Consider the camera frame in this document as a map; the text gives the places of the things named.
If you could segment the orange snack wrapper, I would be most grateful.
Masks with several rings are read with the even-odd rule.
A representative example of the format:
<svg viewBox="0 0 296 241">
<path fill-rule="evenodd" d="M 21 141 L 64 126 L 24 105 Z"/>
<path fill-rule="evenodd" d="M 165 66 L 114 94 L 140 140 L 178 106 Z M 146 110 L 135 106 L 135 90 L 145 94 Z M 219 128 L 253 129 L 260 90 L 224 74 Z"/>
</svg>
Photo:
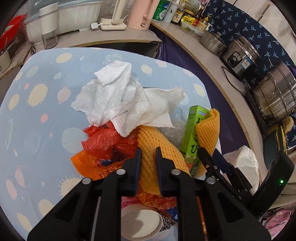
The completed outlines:
<svg viewBox="0 0 296 241">
<path fill-rule="evenodd" d="M 111 159 L 99 159 L 91 156 L 86 151 L 81 151 L 71 157 L 71 161 L 78 171 L 84 177 L 92 180 L 99 180 L 107 177 L 113 171 L 120 169 L 128 157 L 119 153 L 115 153 Z M 141 186 L 137 191 L 138 200 L 145 206 L 157 209 L 171 209 L 177 206 L 175 197 L 162 197 L 145 192 Z"/>
</svg>

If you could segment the green wasabi box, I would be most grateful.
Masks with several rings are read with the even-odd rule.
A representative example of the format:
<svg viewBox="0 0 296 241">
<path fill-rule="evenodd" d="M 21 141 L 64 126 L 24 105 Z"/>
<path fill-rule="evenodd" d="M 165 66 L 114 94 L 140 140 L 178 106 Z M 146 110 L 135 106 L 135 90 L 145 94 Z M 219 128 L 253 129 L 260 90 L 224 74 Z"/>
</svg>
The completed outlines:
<svg viewBox="0 0 296 241">
<path fill-rule="evenodd" d="M 209 117 L 209 113 L 209 110 L 199 105 L 192 106 L 189 109 L 185 133 L 180 146 L 180 152 L 184 157 L 191 177 L 194 177 L 196 175 L 200 161 L 197 156 L 199 143 L 196 125 L 207 119 Z"/>
</svg>

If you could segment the red plastic bag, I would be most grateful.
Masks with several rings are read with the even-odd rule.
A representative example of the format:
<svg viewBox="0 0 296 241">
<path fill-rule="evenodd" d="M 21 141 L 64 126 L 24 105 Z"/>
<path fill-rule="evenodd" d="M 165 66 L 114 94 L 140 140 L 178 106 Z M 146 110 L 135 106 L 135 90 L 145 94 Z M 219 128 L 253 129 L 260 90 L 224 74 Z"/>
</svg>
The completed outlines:
<svg viewBox="0 0 296 241">
<path fill-rule="evenodd" d="M 135 155 L 138 129 L 122 137 L 109 121 L 99 127 L 87 127 L 84 132 L 88 135 L 88 139 L 81 142 L 84 151 L 99 160 L 124 160 Z"/>
</svg>

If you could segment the orange foam fruit net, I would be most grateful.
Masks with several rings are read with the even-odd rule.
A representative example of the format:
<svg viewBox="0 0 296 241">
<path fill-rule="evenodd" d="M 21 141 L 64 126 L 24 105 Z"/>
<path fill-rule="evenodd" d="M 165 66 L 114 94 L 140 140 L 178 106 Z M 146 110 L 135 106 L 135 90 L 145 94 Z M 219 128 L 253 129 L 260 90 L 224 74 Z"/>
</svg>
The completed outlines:
<svg viewBox="0 0 296 241">
<path fill-rule="evenodd" d="M 158 175 L 158 170 L 162 166 L 161 161 L 170 160 L 174 169 L 190 173 L 181 152 L 157 128 L 139 126 L 137 142 L 142 151 L 140 185 L 144 192 L 161 194 Z"/>
</svg>

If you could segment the white paper towel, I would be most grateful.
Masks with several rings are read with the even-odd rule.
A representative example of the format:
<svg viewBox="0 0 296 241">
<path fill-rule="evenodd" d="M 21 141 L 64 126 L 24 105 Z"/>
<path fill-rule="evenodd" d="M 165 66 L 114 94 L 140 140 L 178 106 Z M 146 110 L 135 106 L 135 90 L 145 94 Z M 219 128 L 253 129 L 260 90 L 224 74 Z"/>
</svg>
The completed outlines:
<svg viewBox="0 0 296 241">
<path fill-rule="evenodd" d="M 114 61 L 99 71 L 81 88 L 71 107 L 84 113 L 96 127 L 111 122 L 127 137 L 140 125 L 171 128 L 170 115 L 184 99 L 182 87 L 144 88 L 132 76 L 132 65 Z"/>
</svg>

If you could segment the white trash bag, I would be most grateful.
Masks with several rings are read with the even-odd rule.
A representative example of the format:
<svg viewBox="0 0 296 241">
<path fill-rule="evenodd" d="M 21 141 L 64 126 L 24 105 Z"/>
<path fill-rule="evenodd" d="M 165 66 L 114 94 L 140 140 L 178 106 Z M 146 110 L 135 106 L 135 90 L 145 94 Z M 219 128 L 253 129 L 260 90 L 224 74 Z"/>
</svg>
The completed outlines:
<svg viewBox="0 0 296 241">
<path fill-rule="evenodd" d="M 244 174 L 252 186 L 250 192 L 253 195 L 259 187 L 259 165 L 254 152 L 247 146 L 242 146 L 233 152 L 224 154 L 223 157 Z"/>
</svg>

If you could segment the brown loofah sponge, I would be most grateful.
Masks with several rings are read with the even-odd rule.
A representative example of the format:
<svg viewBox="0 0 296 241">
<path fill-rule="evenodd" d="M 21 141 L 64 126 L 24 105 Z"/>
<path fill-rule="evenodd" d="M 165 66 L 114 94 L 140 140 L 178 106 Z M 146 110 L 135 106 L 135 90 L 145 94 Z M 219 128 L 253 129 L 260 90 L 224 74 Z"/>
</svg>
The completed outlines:
<svg viewBox="0 0 296 241">
<path fill-rule="evenodd" d="M 292 130 L 294 125 L 294 120 L 291 116 L 287 116 L 286 118 L 282 119 L 282 125 L 285 133 L 288 133 Z"/>
</svg>

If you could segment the clear bubble wrap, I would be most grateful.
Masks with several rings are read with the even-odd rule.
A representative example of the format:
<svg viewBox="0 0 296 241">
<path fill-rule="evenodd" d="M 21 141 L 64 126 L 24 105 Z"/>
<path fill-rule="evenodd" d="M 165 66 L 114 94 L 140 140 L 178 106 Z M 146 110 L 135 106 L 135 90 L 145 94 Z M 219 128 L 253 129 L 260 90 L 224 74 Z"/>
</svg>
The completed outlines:
<svg viewBox="0 0 296 241">
<path fill-rule="evenodd" d="M 182 139 L 185 134 L 186 123 L 177 118 L 172 118 L 173 128 L 161 127 L 158 130 L 178 149 L 181 147 Z"/>
</svg>

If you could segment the large steel steamer pot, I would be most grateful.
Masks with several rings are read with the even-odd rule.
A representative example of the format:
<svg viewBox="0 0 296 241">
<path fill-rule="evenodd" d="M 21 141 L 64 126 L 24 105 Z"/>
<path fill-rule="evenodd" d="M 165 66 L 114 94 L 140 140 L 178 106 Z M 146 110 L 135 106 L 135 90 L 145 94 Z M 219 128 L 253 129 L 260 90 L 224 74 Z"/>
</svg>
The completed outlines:
<svg viewBox="0 0 296 241">
<path fill-rule="evenodd" d="M 267 123 L 280 121 L 295 110 L 295 77 L 288 66 L 277 62 L 253 89 L 253 98 Z"/>
</svg>

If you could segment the blue patterned tablecloth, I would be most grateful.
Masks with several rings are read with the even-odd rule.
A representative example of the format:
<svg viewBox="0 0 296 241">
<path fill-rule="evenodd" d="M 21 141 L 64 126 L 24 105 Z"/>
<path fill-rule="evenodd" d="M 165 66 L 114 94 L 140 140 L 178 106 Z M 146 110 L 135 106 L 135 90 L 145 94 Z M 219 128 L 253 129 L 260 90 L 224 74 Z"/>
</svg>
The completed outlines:
<svg viewBox="0 0 296 241">
<path fill-rule="evenodd" d="M 82 150 L 89 123 L 71 103 L 96 71 L 116 60 L 129 62 L 143 87 L 182 87 L 185 97 L 174 118 L 185 121 L 194 105 L 211 108 L 203 82 L 170 63 L 100 48 L 34 54 L 1 104 L 1 208 L 22 238 L 81 181 L 71 157 Z"/>
</svg>

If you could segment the silver rice cooker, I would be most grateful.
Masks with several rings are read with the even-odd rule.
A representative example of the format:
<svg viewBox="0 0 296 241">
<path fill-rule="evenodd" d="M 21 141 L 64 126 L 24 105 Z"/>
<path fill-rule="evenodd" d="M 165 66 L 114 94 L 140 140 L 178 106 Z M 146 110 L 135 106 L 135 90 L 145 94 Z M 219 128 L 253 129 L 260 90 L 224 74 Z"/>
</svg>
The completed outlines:
<svg viewBox="0 0 296 241">
<path fill-rule="evenodd" d="M 238 79 L 244 79 L 261 62 L 259 53 L 241 35 L 237 39 L 233 39 L 219 57 Z"/>
</svg>

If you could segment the small steel pot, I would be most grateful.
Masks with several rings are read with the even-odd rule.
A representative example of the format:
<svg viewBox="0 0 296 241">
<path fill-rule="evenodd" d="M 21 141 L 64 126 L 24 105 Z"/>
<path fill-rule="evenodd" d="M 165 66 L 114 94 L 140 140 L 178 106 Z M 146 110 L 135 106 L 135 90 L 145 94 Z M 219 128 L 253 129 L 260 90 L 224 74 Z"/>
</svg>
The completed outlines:
<svg viewBox="0 0 296 241">
<path fill-rule="evenodd" d="M 213 33 L 206 30 L 201 36 L 199 42 L 214 55 L 221 54 L 227 48 L 222 40 L 222 34 L 219 32 Z"/>
</svg>

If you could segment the blue floral cloth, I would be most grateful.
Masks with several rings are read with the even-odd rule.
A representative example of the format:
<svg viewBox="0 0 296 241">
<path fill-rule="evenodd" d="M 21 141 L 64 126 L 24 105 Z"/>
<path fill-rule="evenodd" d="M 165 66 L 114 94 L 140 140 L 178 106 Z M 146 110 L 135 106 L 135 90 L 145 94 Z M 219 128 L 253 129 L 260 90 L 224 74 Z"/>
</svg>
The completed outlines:
<svg viewBox="0 0 296 241">
<path fill-rule="evenodd" d="M 261 61 L 255 72 L 263 75 L 273 64 L 282 61 L 295 73 L 295 64 L 279 41 L 258 21 L 226 1 L 212 0 L 205 9 L 210 16 L 211 32 L 219 32 L 225 44 L 245 37 L 259 53 Z"/>
</svg>

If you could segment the yellow seasoning packet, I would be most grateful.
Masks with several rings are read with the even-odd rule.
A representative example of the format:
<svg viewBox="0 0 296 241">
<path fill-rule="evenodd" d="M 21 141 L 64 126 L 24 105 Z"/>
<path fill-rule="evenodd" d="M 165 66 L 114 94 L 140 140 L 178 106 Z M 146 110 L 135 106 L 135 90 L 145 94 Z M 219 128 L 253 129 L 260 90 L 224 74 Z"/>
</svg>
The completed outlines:
<svg viewBox="0 0 296 241">
<path fill-rule="evenodd" d="M 195 21 L 196 21 L 196 19 L 194 17 L 192 17 L 192 16 L 184 15 L 181 18 L 181 22 L 188 23 L 189 25 L 194 25 Z"/>
</svg>

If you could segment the dark soy sauce bottle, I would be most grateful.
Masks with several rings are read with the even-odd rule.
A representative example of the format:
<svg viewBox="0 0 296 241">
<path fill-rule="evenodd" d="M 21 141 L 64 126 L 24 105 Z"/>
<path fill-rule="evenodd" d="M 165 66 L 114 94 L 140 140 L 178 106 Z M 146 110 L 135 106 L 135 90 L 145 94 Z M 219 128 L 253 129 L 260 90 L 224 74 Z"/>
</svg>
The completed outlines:
<svg viewBox="0 0 296 241">
<path fill-rule="evenodd" d="M 171 20 L 171 23 L 174 24 L 174 25 L 178 25 L 182 16 L 183 16 L 183 13 L 185 11 L 185 4 L 186 4 L 187 1 L 183 1 L 181 3 L 181 5 L 178 7 L 178 9 L 176 10 L 175 12 L 175 15 L 173 16 L 172 20 Z"/>
</svg>

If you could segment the white cylindrical bottle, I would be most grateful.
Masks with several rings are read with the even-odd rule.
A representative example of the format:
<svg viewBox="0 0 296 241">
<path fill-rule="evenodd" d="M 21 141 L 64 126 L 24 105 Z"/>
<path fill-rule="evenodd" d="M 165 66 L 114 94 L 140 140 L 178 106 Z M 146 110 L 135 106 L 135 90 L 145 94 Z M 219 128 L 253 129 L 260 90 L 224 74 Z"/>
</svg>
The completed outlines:
<svg viewBox="0 0 296 241">
<path fill-rule="evenodd" d="M 170 4 L 169 9 L 166 12 L 166 15 L 165 15 L 163 21 L 166 22 L 166 23 L 170 23 L 172 18 L 175 15 L 176 10 L 178 9 L 178 7 L 179 7 L 179 4 L 176 3 L 175 1 L 172 1 L 171 4 Z"/>
</svg>

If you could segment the green tea canister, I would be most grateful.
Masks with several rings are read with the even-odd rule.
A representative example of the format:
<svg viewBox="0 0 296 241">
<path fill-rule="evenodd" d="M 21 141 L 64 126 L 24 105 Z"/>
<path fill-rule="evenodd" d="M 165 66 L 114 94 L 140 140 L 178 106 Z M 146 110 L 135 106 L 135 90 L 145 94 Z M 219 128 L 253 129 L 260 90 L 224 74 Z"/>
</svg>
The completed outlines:
<svg viewBox="0 0 296 241">
<path fill-rule="evenodd" d="M 152 18 L 154 20 L 162 21 L 166 15 L 166 12 L 167 12 L 170 4 L 171 4 L 171 1 L 160 0 Z"/>
</svg>

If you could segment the pink electric kettle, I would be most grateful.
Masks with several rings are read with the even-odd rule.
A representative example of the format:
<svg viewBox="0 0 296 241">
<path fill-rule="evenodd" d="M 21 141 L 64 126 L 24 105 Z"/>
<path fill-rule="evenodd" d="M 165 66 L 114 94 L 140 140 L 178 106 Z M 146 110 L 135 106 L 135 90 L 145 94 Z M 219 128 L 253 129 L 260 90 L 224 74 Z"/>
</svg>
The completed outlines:
<svg viewBox="0 0 296 241">
<path fill-rule="evenodd" d="M 159 0 L 136 0 L 129 13 L 127 26 L 136 30 L 147 30 L 151 24 Z"/>
</svg>

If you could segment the white power plug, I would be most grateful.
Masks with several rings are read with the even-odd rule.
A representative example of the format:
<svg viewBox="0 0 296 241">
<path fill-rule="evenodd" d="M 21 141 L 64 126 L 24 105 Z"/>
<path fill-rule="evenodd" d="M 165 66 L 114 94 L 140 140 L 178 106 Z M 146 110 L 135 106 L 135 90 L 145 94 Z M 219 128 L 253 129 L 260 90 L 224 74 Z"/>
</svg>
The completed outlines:
<svg viewBox="0 0 296 241">
<path fill-rule="evenodd" d="M 91 30 L 96 30 L 99 28 L 99 24 L 97 22 L 91 24 Z"/>
</svg>

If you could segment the white glass electric kettle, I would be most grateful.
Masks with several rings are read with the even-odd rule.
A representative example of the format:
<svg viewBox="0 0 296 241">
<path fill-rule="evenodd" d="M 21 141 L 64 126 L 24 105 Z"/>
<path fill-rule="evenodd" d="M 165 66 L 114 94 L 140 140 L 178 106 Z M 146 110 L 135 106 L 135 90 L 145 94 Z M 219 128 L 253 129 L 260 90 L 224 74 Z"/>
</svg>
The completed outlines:
<svg viewBox="0 0 296 241">
<path fill-rule="evenodd" d="M 99 27 L 102 31 L 124 31 L 127 18 L 128 0 L 105 0 L 99 14 Z"/>
</svg>

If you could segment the white dish rack box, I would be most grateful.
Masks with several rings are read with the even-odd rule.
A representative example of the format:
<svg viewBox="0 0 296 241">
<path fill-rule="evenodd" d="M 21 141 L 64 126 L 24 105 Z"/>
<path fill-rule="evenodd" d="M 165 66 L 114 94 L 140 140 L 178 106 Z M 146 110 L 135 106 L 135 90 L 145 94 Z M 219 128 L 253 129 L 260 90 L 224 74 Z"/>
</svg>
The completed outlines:
<svg viewBox="0 0 296 241">
<path fill-rule="evenodd" d="M 31 43 L 42 42 L 39 9 L 58 3 L 57 34 L 89 30 L 99 17 L 103 1 L 32 1 L 28 18 L 24 21 Z"/>
</svg>

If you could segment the red plastic basin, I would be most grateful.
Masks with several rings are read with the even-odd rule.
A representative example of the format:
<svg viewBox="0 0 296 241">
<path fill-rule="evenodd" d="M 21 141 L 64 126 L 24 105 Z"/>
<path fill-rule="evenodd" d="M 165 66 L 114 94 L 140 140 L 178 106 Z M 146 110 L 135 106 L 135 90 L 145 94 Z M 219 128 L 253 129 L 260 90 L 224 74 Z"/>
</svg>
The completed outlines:
<svg viewBox="0 0 296 241">
<path fill-rule="evenodd" d="M 23 24 L 26 19 L 25 15 L 15 16 L 10 20 L 4 33 L 1 35 L 0 39 L 0 50 L 3 51 L 5 44 L 8 44 L 17 34 L 20 26 Z"/>
</svg>

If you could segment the white portable blender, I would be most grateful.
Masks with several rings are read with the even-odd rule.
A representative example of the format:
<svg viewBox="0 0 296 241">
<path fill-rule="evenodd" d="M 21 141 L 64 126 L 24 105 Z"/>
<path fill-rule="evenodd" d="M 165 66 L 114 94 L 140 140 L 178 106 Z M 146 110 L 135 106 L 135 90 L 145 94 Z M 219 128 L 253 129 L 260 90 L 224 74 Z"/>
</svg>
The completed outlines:
<svg viewBox="0 0 296 241">
<path fill-rule="evenodd" d="M 58 44 L 58 3 L 39 9 L 39 20 L 44 49 L 54 48 Z"/>
</svg>

